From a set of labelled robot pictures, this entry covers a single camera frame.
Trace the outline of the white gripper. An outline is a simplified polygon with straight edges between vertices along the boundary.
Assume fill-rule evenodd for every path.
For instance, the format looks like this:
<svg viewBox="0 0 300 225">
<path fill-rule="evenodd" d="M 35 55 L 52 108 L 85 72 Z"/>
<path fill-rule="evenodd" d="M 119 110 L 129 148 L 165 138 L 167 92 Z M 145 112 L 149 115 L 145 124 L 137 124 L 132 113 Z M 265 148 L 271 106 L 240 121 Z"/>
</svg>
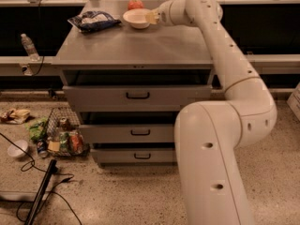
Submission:
<svg viewBox="0 0 300 225">
<path fill-rule="evenodd" d="M 165 26 L 172 26 L 173 25 L 171 19 L 172 4 L 173 4 L 172 1 L 167 1 L 158 7 L 157 12 L 155 10 L 151 10 L 145 15 L 146 21 L 151 24 L 158 24 L 158 22 L 160 22 Z"/>
</svg>

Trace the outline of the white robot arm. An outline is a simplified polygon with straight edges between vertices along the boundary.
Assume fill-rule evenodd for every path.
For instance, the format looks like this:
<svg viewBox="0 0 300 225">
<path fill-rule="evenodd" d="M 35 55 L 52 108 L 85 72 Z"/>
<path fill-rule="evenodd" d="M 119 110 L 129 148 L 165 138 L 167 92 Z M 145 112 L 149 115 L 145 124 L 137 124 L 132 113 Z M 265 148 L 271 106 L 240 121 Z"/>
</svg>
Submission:
<svg viewBox="0 0 300 225">
<path fill-rule="evenodd" d="M 254 225 L 234 149 L 265 138 L 277 107 L 260 75 L 220 22 L 217 0 L 172 0 L 147 14 L 150 23 L 200 29 L 224 91 L 177 115 L 174 141 L 188 225 Z"/>
</svg>

